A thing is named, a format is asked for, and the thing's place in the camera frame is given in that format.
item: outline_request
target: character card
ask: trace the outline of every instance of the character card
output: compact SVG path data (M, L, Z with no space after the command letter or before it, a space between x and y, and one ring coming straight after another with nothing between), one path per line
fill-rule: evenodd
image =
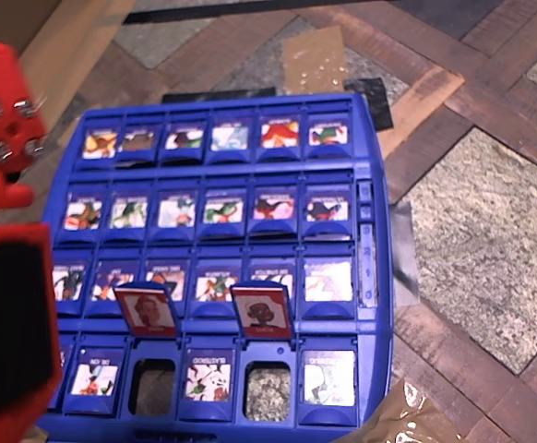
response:
M244 194L209 191L205 200L205 224L239 223L244 217Z
M86 278L86 266L82 263L58 264L55 262L52 276L55 301L75 302L80 297L82 283Z
M117 193L111 208L111 228L145 228L148 197L136 192Z
M287 188L257 190L255 220L289 220L295 216L295 194Z
M175 302L181 302L184 299L186 262L169 263L168 260L150 260L146 267L147 281L163 284Z
M347 220L349 220L349 193L347 191L308 193L308 222L345 222Z
M160 192L159 228L195 226L197 193L195 191Z
M354 406L354 351L304 351L304 401Z
M185 398L193 401L230 400L233 351L189 349L186 359Z
M213 127L211 150L247 150L249 132L248 120L218 122Z
M306 302L350 302L352 300L350 258L308 258L304 270Z
M197 270L195 298L198 302L231 302L230 287L240 279L235 266L205 266Z
M164 290L117 288L114 293L133 335L176 337L176 322Z
M310 126L310 146L345 145L348 142L349 124L345 120L314 122Z
M119 151L151 150L159 128L155 125L130 126L123 137Z
M262 123L262 148L299 146L299 117L266 118Z
M82 349L79 366L72 385L74 395L111 397L114 392L123 351L111 349Z
M70 192L67 197L64 229L78 231L82 229L98 229L101 221L103 196Z
M287 263L262 264L250 266L250 279L274 281L287 286L289 298L295 294L293 287L293 276L295 275L295 266Z
M114 157L117 131L114 129L89 129L84 140L84 159L110 159Z
M169 126L164 148L167 150L198 149L203 145L205 122L173 123Z
M136 278L138 268L139 264L136 261L101 261L96 271L91 300L93 302L115 300L113 289L132 282Z
M292 336L289 301L282 288L232 288L240 323L250 338L288 339Z

